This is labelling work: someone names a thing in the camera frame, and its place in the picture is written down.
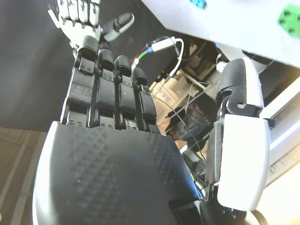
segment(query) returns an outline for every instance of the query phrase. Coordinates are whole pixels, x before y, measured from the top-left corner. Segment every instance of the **back of robotic hand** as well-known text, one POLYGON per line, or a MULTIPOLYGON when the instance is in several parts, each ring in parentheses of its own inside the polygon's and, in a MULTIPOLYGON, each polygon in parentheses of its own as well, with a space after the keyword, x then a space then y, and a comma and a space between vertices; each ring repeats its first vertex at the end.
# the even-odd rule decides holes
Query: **back of robotic hand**
POLYGON ((100 25, 100 1, 57 0, 58 7, 49 6, 48 13, 56 27, 61 28, 70 39, 75 58, 85 36, 94 37, 98 42, 101 38, 110 42, 134 23, 134 15, 124 13, 118 18, 100 25))

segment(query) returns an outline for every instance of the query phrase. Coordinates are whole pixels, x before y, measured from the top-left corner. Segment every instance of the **green toy brick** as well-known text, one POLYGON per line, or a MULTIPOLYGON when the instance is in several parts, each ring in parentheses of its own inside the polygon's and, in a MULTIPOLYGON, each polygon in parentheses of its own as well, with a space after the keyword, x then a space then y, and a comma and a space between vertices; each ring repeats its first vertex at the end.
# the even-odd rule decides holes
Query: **green toy brick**
POLYGON ((294 5, 285 7, 277 23, 291 36, 300 37, 300 7, 294 5))

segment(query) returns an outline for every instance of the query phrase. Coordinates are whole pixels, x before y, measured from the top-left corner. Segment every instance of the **black surface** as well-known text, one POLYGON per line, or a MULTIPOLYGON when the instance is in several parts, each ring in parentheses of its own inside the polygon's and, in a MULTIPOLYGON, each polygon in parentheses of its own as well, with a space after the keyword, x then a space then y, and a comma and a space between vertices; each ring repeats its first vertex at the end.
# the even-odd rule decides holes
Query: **black surface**
MULTIPOLYGON (((47 131, 60 119, 74 64, 69 40, 47 13, 55 0, 0 1, 0 127, 47 131)), ((140 0, 104 0, 105 23, 125 12, 135 15, 133 26, 111 42, 115 55, 135 56, 145 43, 172 35, 140 0)), ((174 49, 147 55, 140 63, 148 84, 175 57, 174 49)))
POLYGON ((172 207, 199 199, 172 138, 58 122, 34 196, 41 225, 175 225, 172 207))

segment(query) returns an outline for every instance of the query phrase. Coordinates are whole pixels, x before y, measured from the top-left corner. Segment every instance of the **green wire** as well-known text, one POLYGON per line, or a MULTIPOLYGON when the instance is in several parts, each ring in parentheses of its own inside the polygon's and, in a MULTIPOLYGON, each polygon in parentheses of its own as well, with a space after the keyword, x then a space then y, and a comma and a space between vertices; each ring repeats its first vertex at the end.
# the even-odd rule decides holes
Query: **green wire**
POLYGON ((140 60, 145 54, 147 54, 146 51, 142 52, 142 53, 137 57, 137 59, 140 60))

